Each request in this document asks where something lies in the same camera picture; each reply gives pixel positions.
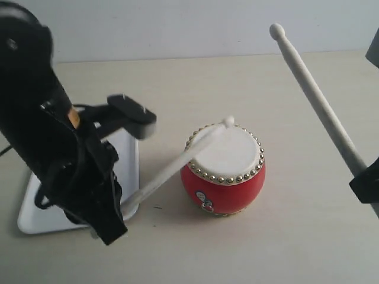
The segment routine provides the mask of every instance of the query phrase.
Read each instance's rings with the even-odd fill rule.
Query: drum
[[[212,127],[214,124],[195,131],[185,151]],[[235,125],[184,166],[181,179],[189,196],[203,210],[228,216],[252,203],[263,187],[265,172],[261,142]]]

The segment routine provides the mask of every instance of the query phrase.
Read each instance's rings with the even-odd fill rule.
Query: white drumstick
[[[201,137],[187,151],[182,152],[174,161],[168,164],[153,180],[144,188],[139,189],[132,194],[126,201],[121,204],[123,214],[130,212],[136,205],[148,198],[158,187],[164,184],[171,176],[189,163],[196,155],[207,148],[212,142],[220,138],[229,127],[234,125],[233,117],[225,118],[221,124],[218,124],[213,130]]]
[[[354,176],[357,176],[365,170],[367,166],[359,156],[348,133],[322,94],[322,91],[313,79],[307,66],[295,47],[285,36],[285,31],[281,25],[271,25],[270,34],[271,37],[277,41],[284,60],[287,62],[288,67],[291,69],[305,96],[308,98],[308,101],[324,125],[325,130],[331,137],[346,165],[349,167],[349,170]]]

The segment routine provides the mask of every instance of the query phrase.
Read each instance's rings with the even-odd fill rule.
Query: white drumhead
[[[215,126],[201,130],[193,139],[196,143]],[[230,127],[212,145],[195,157],[193,162],[216,176],[238,176],[249,173],[259,162],[259,145],[254,137],[240,127]]]

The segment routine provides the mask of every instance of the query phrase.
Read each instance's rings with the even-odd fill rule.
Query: white table
[[[303,58],[372,163],[379,73],[364,53]],[[71,63],[56,71],[75,103],[122,92],[157,113],[156,134],[140,143],[142,185],[194,130],[232,114],[262,141],[265,186],[247,210],[213,218],[193,206],[175,175],[109,247],[87,229],[31,237],[16,225],[29,173],[11,151],[0,159],[1,283],[378,282],[379,220],[350,190],[349,170],[281,56]]]

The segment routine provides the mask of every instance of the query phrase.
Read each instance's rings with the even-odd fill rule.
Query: drumhead
[[[195,144],[215,125],[201,128],[188,147]],[[217,141],[197,155],[190,164],[193,171],[209,179],[222,177],[226,184],[242,182],[254,175],[263,164],[263,149],[258,139],[245,128],[230,127]]]

